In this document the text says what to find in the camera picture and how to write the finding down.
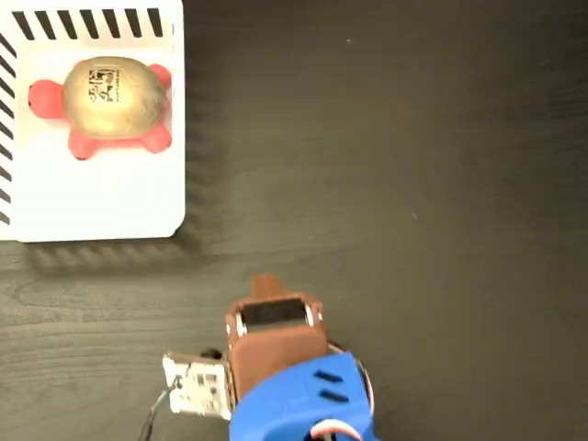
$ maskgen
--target blue robot part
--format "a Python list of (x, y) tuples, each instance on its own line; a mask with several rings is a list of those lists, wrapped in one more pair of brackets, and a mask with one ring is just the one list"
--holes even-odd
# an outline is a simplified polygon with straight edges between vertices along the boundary
[[(232, 414), (231, 441), (305, 441), (318, 422), (341, 420), (364, 441), (374, 435), (364, 380), (346, 352), (300, 363), (259, 383)], [(337, 441), (353, 441), (337, 435)]]

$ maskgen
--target turtle head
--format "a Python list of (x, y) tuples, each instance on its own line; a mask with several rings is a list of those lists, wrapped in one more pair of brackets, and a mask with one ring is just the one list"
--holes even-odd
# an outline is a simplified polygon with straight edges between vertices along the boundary
[(28, 106), (38, 118), (64, 118), (62, 107), (63, 86), (50, 80), (39, 80), (28, 89)]

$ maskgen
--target turtle leg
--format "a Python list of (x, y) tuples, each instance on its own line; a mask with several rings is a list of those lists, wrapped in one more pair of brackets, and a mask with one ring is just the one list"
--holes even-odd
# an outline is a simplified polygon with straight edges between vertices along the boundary
[(76, 129), (70, 131), (68, 147), (76, 159), (80, 161), (89, 159), (96, 151), (97, 145), (98, 140), (83, 134), (81, 131)]
[(169, 73), (167, 69), (165, 69), (160, 64), (152, 64), (149, 68), (155, 72), (159, 80), (164, 84), (164, 87), (167, 89), (172, 83), (172, 75)]
[(139, 138), (145, 149), (151, 153), (161, 153), (172, 144), (172, 136), (163, 123), (157, 124)]

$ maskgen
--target dark wooden table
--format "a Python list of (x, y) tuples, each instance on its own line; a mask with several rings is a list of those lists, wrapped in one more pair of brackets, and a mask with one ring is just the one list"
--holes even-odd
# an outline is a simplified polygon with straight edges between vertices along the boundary
[[(585, 440), (585, 3), (186, 13), (186, 224), (0, 245), (0, 439), (134, 440), (161, 354), (223, 346), (272, 271), (365, 359), (384, 440)], [(226, 434), (165, 411), (153, 440)]]

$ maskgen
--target pink turtle legs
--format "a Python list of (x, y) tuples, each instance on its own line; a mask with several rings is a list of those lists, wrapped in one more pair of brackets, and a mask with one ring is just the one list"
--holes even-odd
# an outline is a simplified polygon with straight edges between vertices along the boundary
[(28, 88), (28, 106), (37, 118), (62, 119), (62, 85), (38, 80)]
[(68, 147), (70, 152), (75, 158), (83, 161), (92, 157), (96, 151), (98, 141), (94, 138), (90, 138), (84, 135), (81, 131), (72, 129), (70, 131), (70, 139), (68, 141)]
[(151, 153), (161, 153), (172, 144), (172, 136), (163, 123), (157, 124), (151, 131), (139, 138), (145, 149)]
[(149, 68), (155, 72), (155, 74), (160, 79), (160, 81), (164, 84), (164, 87), (166, 89), (171, 85), (172, 75), (162, 65), (152, 64), (151, 66), (149, 66)]

